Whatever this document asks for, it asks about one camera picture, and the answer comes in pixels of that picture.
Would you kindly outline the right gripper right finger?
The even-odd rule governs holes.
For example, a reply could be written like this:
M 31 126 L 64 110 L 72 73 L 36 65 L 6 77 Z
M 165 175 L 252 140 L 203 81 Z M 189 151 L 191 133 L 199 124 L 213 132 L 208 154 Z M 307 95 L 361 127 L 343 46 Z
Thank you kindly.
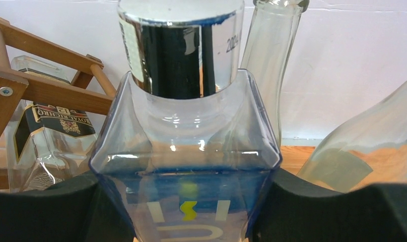
M 251 241 L 407 241 L 407 184 L 338 193 L 279 169 Z

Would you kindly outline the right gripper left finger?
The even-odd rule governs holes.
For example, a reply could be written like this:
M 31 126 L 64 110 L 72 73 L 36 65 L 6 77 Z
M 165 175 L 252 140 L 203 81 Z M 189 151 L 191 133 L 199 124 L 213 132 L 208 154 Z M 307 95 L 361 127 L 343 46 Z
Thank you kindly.
M 46 190 L 0 193 L 0 241 L 133 241 L 91 172 Z

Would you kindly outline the clear bottle dark label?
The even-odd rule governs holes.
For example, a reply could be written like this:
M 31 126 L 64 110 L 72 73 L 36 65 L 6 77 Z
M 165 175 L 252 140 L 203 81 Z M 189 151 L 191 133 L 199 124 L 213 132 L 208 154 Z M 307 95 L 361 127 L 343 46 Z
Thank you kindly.
M 309 0 L 254 1 L 241 68 L 257 83 L 277 144 L 281 144 L 280 96 L 298 25 Z
M 372 183 L 407 183 L 407 81 L 333 130 L 297 175 L 341 193 Z

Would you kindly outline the blue glass bottle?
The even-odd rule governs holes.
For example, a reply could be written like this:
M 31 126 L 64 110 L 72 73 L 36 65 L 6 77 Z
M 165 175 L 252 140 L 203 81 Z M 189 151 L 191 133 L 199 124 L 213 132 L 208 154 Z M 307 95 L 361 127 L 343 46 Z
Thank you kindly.
M 119 1 L 129 71 L 90 169 L 139 241 L 245 241 L 281 162 L 243 1 Z

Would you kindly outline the clear bottle black cap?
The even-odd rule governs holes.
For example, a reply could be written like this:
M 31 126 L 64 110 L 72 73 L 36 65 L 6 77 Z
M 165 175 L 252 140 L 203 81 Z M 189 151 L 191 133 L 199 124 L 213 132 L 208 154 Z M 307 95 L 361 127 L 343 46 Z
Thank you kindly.
M 97 135 L 84 111 L 22 99 L 5 138 L 10 191 L 17 193 L 88 171 Z

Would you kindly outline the brown wooden wine rack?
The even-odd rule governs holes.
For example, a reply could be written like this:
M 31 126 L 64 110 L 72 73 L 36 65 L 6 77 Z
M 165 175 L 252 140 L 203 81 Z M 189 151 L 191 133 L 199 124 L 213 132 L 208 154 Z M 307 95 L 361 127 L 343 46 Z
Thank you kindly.
M 106 114 L 116 90 L 103 67 L 0 18 L 0 136 L 22 99 Z

